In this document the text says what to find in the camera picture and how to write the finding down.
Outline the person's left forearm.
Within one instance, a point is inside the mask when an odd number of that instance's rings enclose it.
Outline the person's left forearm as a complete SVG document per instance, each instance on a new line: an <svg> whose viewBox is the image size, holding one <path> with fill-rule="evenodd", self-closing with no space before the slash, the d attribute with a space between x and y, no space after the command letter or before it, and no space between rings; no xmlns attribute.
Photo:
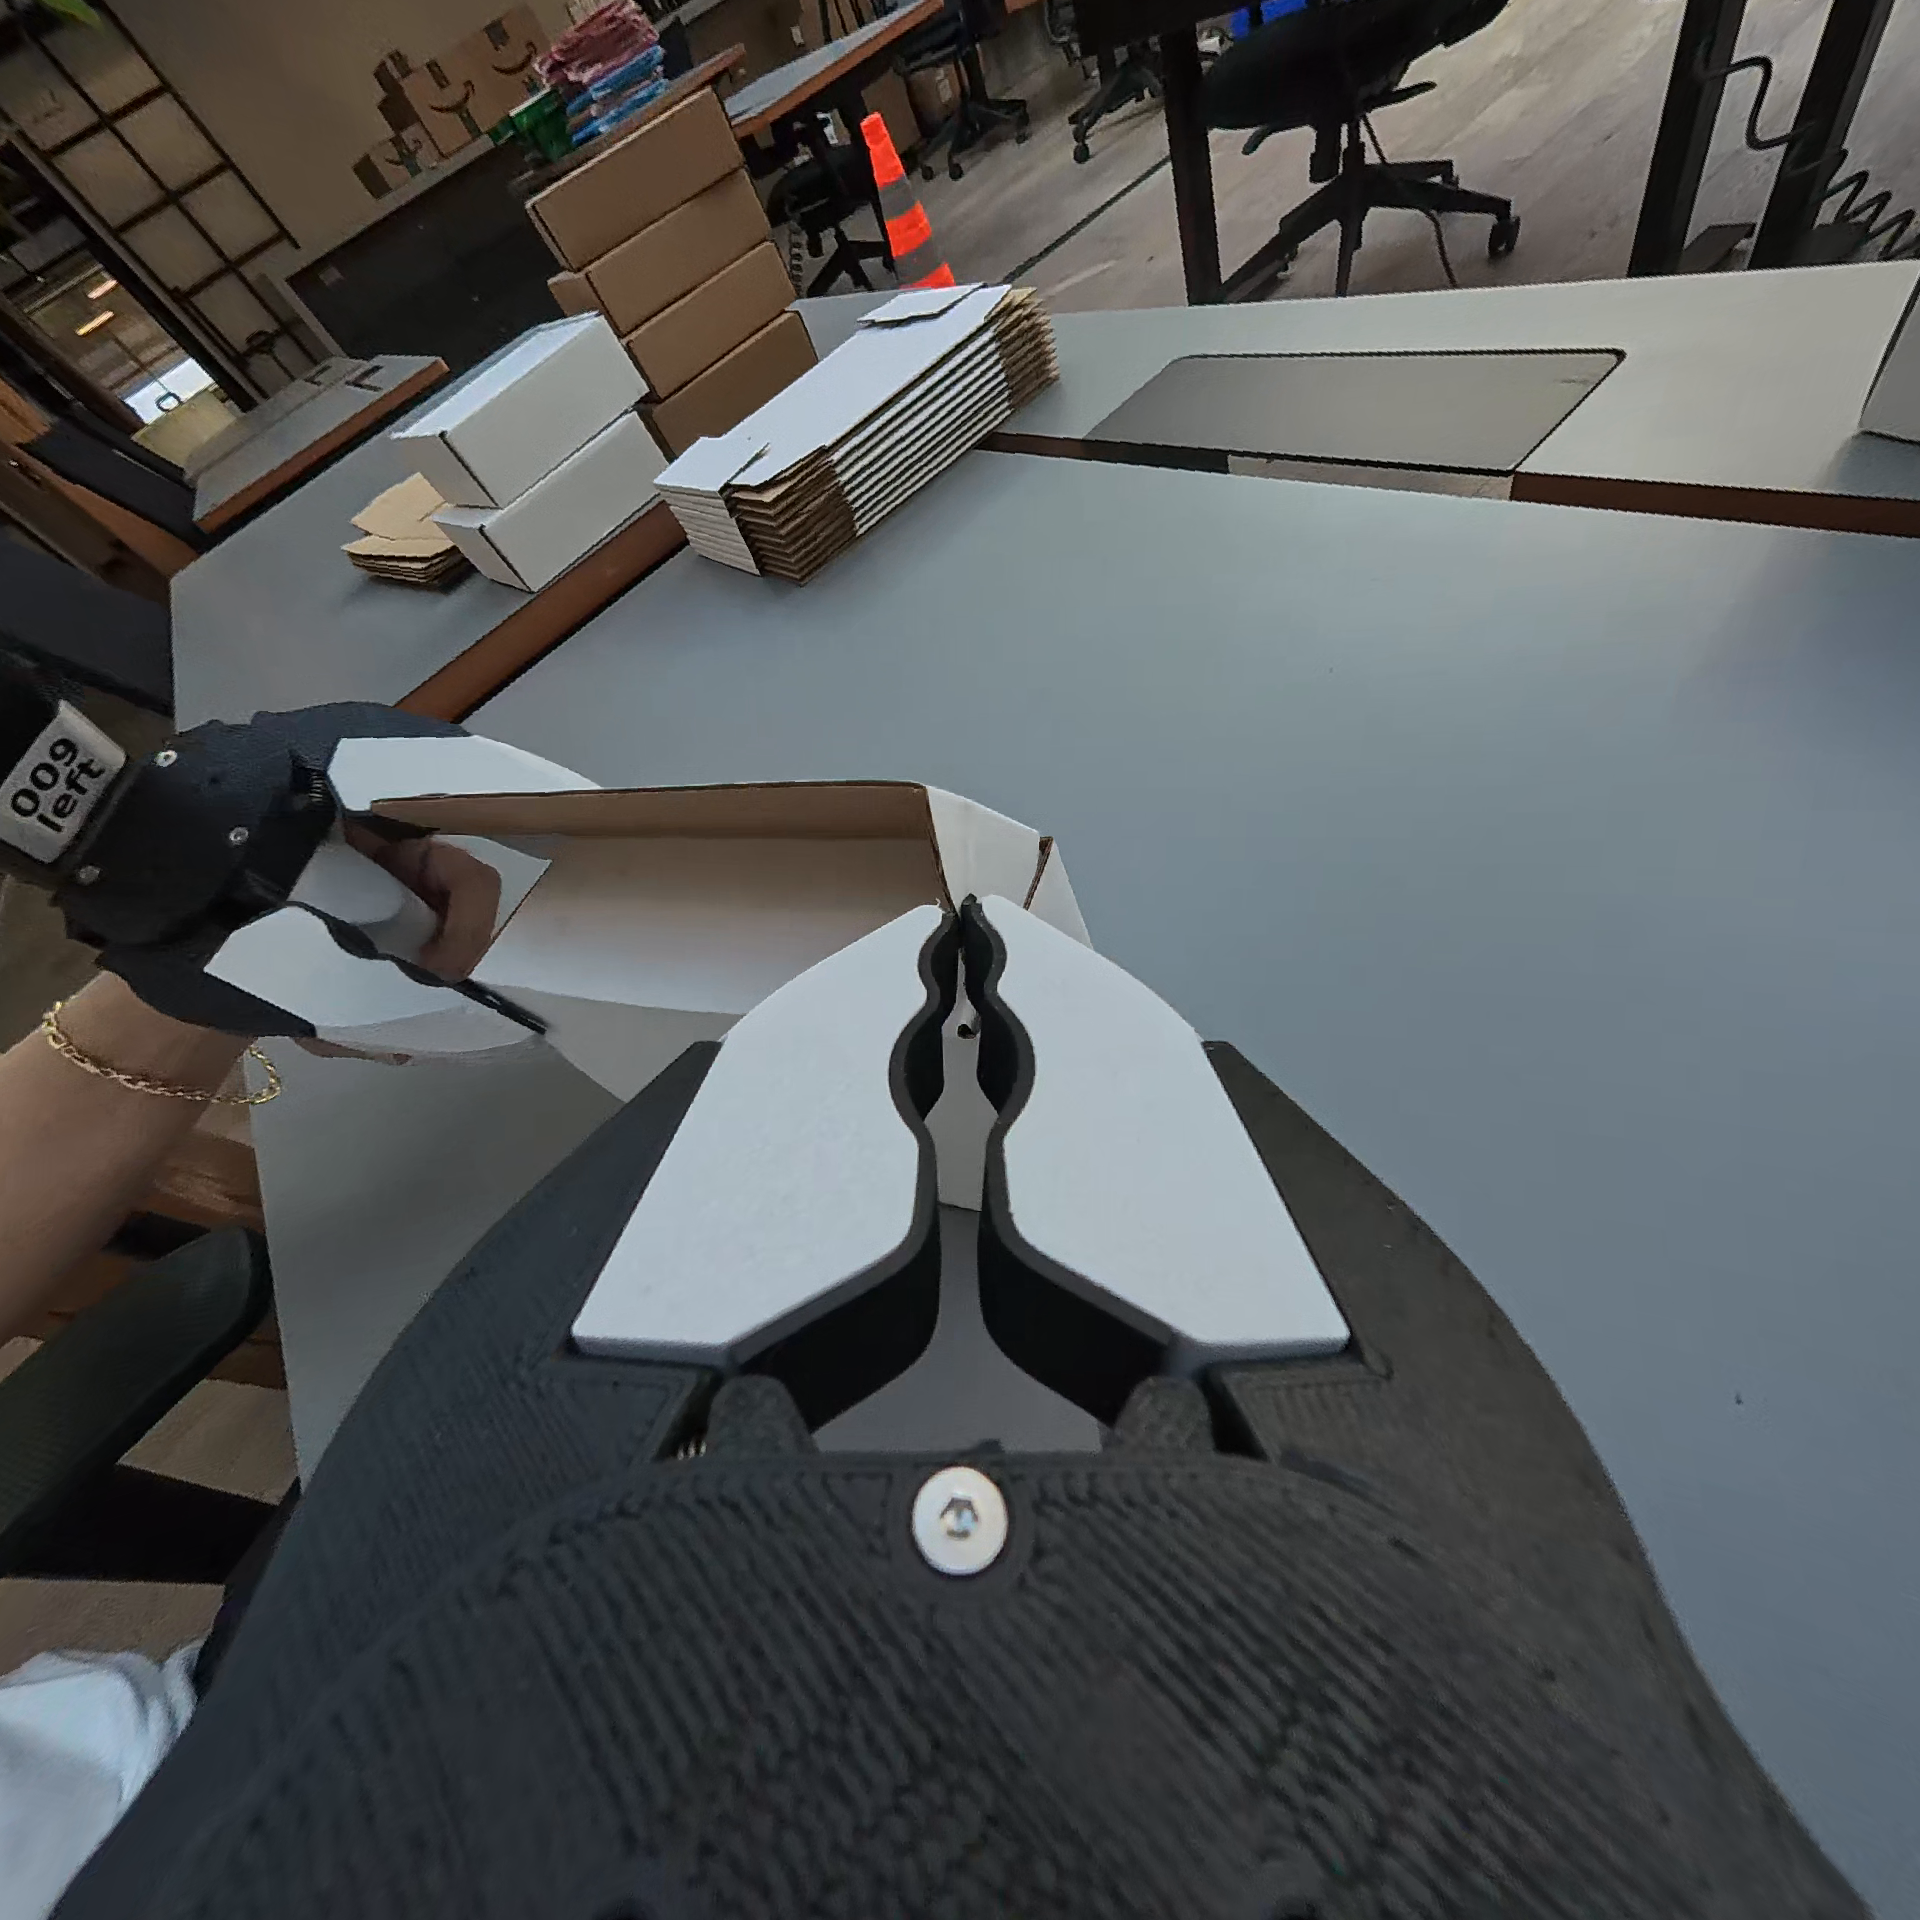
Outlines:
<svg viewBox="0 0 1920 1920"><path fill-rule="evenodd" d="M156 1012L111 973L1 1060L1 1339L38 1321L228 1093L249 1041Z"/></svg>

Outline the folded white cardboard box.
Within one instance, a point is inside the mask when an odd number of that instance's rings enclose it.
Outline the folded white cardboard box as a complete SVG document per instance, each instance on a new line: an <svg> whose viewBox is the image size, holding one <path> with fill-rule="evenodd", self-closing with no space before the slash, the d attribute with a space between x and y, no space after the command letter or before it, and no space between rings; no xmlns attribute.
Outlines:
<svg viewBox="0 0 1920 1920"><path fill-rule="evenodd" d="M538 593L657 504L668 454L633 410L502 508L444 508L431 521L487 578Z"/></svg>
<svg viewBox="0 0 1920 1920"><path fill-rule="evenodd" d="M462 509L513 504L647 398L626 345L596 314L528 330L389 432L407 473Z"/></svg>

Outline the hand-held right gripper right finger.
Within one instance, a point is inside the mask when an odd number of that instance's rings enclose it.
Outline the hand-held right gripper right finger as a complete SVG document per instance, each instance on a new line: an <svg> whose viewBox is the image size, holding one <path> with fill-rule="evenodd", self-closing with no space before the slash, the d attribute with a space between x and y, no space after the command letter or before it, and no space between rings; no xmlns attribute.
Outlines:
<svg viewBox="0 0 1920 1920"><path fill-rule="evenodd" d="M1105 956L966 904L992 1341L1116 1426L1140 1382L1327 1360L1349 1320L1204 1042Z"/></svg>

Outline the black table leg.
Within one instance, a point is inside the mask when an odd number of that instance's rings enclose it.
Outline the black table leg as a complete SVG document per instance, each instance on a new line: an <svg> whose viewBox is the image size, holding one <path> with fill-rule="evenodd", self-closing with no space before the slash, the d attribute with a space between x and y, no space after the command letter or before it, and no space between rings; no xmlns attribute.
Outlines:
<svg viewBox="0 0 1920 1920"><path fill-rule="evenodd" d="M1168 169L1189 307L1214 304L1222 281L1209 124L1202 106L1204 65L1198 48L1198 22L1216 12L1217 4L1169 3L1158 34Z"/></svg>
<svg viewBox="0 0 1920 1920"><path fill-rule="evenodd" d="M1745 12L1745 3L1687 3L1680 13L1625 262L1631 280L1714 272L1738 250L1745 250L1744 261L1752 270L1837 266L1869 250L1895 259L1912 227L1912 211L1887 211L1887 195L1865 192L1868 173L1844 173L1844 139L1895 4L1826 4L1798 104L1777 132L1759 126L1775 65L1770 56L1741 50ZM1752 225L1693 232L1721 104L1738 75L1756 83L1741 130L1744 148L1775 157L1777 166Z"/></svg>

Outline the stack of coloured packets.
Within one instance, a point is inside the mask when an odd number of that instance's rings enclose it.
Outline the stack of coloured packets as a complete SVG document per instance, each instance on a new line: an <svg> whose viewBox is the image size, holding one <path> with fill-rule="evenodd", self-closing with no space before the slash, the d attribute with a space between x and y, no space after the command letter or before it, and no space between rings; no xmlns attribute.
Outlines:
<svg viewBox="0 0 1920 1920"><path fill-rule="evenodd" d="M606 3L575 21L534 59L564 110L567 147L622 128L668 91L665 48L634 3Z"/></svg>

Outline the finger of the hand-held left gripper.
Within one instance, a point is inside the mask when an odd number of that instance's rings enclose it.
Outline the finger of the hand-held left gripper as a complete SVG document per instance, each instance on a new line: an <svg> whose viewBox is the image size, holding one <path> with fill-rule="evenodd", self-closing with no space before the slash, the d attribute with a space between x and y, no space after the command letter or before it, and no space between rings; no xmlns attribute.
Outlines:
<svg viewBox="0 0 1920 1920"><path fill-rule="evenodd" d="M349 816L394 825L437 825L494 800L600 793L551 758L466 731L346 739L327 762L327 782Z"/></svg>
<svg viewBox="0 0 1920 1920"><path fill-rule="evenodd" d="M367 854L313 854L287 900L226 936L204 977L258 1001L258 1030L346 1050L543 1041L538 1014L417 964L437 930L429 904Z"/></svg>

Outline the person's left hand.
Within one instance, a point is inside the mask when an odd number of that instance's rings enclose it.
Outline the person's left hand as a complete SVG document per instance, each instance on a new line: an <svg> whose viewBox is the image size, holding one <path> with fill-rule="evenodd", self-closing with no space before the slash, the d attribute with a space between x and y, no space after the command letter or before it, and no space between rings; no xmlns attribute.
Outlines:
<svg viewBox="0 0 1920 1920"><path fill-rule="evenodd" d="M370 822L349 822L344 842L392 875L433 917L417 966L462 981L480 964L495 936L502 881L489 861L437 834L389 836Z"/></svg>

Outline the stack of flat cardboard boxes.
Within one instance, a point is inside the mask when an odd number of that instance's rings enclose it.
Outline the stack of flat cardboard boxes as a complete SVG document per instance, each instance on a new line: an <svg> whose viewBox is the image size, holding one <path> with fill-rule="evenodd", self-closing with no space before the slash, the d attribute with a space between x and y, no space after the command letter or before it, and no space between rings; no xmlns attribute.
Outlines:
<svg viewBox="0 0 1920 1920"><path fill-rule="evenodd" d="M655 490L688 547L802 586L1056 381L1039 296L1012 283L903 292Z"/></svg>

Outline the small brown cardboard pile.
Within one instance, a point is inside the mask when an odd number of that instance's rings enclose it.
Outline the small brown cardboard pile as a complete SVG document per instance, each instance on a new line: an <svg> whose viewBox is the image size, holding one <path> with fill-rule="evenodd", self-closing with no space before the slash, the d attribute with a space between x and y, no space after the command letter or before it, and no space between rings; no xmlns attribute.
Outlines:
<svg viewBox="0 0 1920 1920"><path fill-rule="evenodd" d="M472 574L472 564L439 529L437 517L445 505L420 473L385 488L351 517L351 539L342 544L346 563L385 586L424 593L453 587Z"/></svg>

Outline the brown cardboard box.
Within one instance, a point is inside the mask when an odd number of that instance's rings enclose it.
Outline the brown cardboard box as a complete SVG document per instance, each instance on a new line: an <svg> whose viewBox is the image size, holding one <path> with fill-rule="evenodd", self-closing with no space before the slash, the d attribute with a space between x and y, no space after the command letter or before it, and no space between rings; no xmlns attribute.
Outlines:
<svg viewBox="0 0 1920 1920"><path fill-rule="evenodd" d="M768 240L754 180L733 169L590 267L554 272L546 292L564 317L599 312L629 337Z"/></svg>
<svg viewBox="0 0 1920 1920"><path fill-rule="evenodd" d="M642 400L637 416L655 443L679 458L698 438L718 438L817 364L796 307L760 326L665 400Z"/></svg>
<svg viewBox="0 0 1920 1920"><path fill-rule="evenodd" d="M792 304L775 242L732 261L624 337L648 400L669 400Z"/></svg>
<svg viewBox="0 0 1920 1920"><path fill-rule="evenodd" d="M534 192L525 217L564 270L582 272L737 166L728 112L702 88Z"/></svg>

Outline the printed shipping carton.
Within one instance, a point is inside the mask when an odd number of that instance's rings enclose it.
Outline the printed shipping carton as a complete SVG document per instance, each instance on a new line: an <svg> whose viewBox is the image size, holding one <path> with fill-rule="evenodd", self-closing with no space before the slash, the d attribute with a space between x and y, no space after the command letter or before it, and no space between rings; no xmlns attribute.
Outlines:
<svg viewBox="0 0 1920 1920"><path fill-rule="evenodd" d="M472 78L445 59L416 61L400 50L375 65L380 138L351 164L373 202L437 171L484 132L476 118Z"/></svg>
<svg viewBox="0 0 1920 1920"><path fill-rule="evenodd" d="M528 4L500 6L439 56L450 106L480 130L490 128L543 88L543 48L546 32Z"/></svg>

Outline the black office chair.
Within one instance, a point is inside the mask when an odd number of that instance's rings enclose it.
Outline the black office chair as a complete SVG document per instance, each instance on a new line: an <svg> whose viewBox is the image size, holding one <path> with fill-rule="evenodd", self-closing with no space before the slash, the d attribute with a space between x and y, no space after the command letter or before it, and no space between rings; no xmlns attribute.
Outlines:
<svg viewBox="0 0 1920 1920"><path fill-rule="evenodd" d="M933 157L946 148L946 173L961 180L961 153L990 142L999 130L1010 130L1014 144L1030 138L1025 101L996 99L981 61L981 43L1005 28L1008 4L1004 3L944 3L940 16L918 25L895 43L895 70L912 80L942 73L956 67L957 83L953 110L924 138L918 171L924 180L934 178Z"/></svg>
<svg viewBox="0 0 1920 1920"><path fill-rule="evenodd" d="M1485 254L1509 259L1519 240L1510 200L1460 186L1452 161L1389 161L1373 112L1432 90L1406 83L1407 70L1456 45L1503 12L1503 3L1353 3L1308 4L1255 28L1214 59L1202 83L1210 132L1244 132L1252 156L1269 138L1311 132L1309 200L1279 217L1273 238L1221 281L1217 301L1246 301L1277 283L1317 234L1337 236L1334 292L1353 281L1364 219L1378 208L1425 217L1446 283L1456 283L1442 214L1489 222Z"/></svg>
<svg viewBox="0 0 1920 1920"><path fill-rule="evenodd" d="M864 147L826 147L802 157L766 202L772 227L785 228L785 267L797 298L826 298L846 283L869 296L869 262L894 267L873 162Z"/></svg>

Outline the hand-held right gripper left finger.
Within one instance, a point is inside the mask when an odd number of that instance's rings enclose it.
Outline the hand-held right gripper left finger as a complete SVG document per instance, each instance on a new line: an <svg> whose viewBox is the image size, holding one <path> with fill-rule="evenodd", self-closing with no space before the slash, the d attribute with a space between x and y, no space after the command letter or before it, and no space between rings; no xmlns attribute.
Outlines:
<svg viewBox="0 0 1920 1920"><path fill-rule="evenodd" d="M600 1358L905 1370L940 1320L956 914L924 904L726 1033L572 1324Z"/></svg>

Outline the white cardboard box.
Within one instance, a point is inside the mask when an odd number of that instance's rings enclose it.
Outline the white cardboard box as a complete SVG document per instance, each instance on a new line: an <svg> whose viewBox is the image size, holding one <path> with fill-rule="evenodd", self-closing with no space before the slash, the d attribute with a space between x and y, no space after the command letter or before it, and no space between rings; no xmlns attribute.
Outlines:
<svg viewBox="0 0 1920 1920"><path fill-rule="evenodd" d="M505 873L478 981L538 1014L546 1038L338 1059L269 1044L292 1113L255 1124L255 1156L305 1480L448 1272L596 1123L686 1054L708 1068L785 981L914 906L957 920L982 897L1088 945L1057 845L940 786L600 788L431 825ZM940 1202L975 1210L990 1110L969 1014L956 973L928 1133ZM817 1426L905 1370L704 1372L772 1374Z"/></svg>
<svg viewBox="0 0 1920 1920"><path fill-rule="evenodd" d="M487 578L538 593L657 504L668 454L633 410L502 508L444 508L431 521Z"/></svg>
<svg viewBox="0 0 1920 1920"><path fill-rule="evenodd" d="M626 345L596 314L528 330L389 432L407 473L462 509L513 504L647 398Z"/></svg>

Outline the orange traffic cone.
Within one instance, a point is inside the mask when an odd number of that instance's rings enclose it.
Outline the orange traffic cone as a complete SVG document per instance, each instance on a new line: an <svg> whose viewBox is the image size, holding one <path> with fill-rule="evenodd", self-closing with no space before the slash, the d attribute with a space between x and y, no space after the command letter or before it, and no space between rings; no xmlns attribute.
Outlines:
<svg viewBox="0 0 1920 1920"><path fill-rule="evenodd" d="M918 190L905 176L881 115L865 112L858 122L858 134L870 164L881 238L895 283L908 292L953 289L953 270L934 245Z"/></svg>

